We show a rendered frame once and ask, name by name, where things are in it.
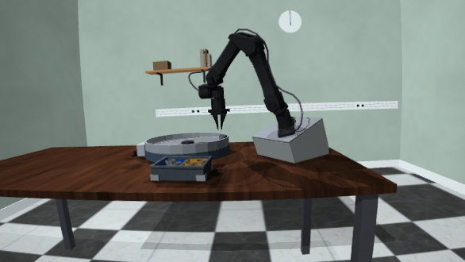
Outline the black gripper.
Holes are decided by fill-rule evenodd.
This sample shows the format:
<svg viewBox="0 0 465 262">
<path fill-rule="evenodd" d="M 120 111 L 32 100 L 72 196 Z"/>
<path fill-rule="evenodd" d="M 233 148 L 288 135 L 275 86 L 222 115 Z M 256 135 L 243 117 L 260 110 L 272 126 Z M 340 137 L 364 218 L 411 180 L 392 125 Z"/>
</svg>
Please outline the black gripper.
<svg viewBox="0 0 465 262">
<path fill-rule="evenodd" d="M 223 122 L 225 120 L 225 116 L 226 116 L 227 112 L 230 112 L 230 109 L 225 109 L 224 98 L 220 98 L 220 100 L 217 100 L 217 98 L 213 98 L 213 109 L 209 110 L 208 113 L 210 113 L 210 115 L 214 116 L 213 119 L 216 122 L 217 130 L 218 130 L 218 118 L 217 118 L 217 115 L 222 116 L 222 124 L 221 124 L 221 129 L 222 129 Z"/>
</svg>

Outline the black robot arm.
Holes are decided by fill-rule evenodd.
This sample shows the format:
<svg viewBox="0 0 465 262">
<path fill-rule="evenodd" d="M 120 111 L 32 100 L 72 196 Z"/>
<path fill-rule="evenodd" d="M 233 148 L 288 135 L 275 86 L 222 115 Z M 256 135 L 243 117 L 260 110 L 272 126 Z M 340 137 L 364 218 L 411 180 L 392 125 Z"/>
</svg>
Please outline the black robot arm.
<svg viewBox="0 0 465 262">
<path fill-rule="evenodd" d="M 204 84 L 198 86 L 199 97 L 201 99 L 217 98 L 217 100 L 224 98 L 224 87 L 218 85 L 223 83 L 225 73 L 241 50 L 245 53 L 246 57 L 249 57 L 255 68 L 260 85 L 263 89 L 263 96 L 265 97 L 263 101 L 267 110 L 274 113 L 276 116 L 278 122 L 278 137 L 286 137 L 295 134 L 294 119 L 290 116 L 290 111 L 287 110 L 289 106 L 284 102 L 282 92 L 279 92 L 279 89 L 275 86 L 275 82 L 272 79 L 270 69 L 267 65 L 263 42 L 256 35 L 243 32 L 239 34 L 241 35 L 237 35 L 237 33 L 229 35 L 228 45 L 218 61 L 206 75 L 207 86 L 203 86 Z M 244 37 L 244 35 L 247 37 Z"/>
</svg>

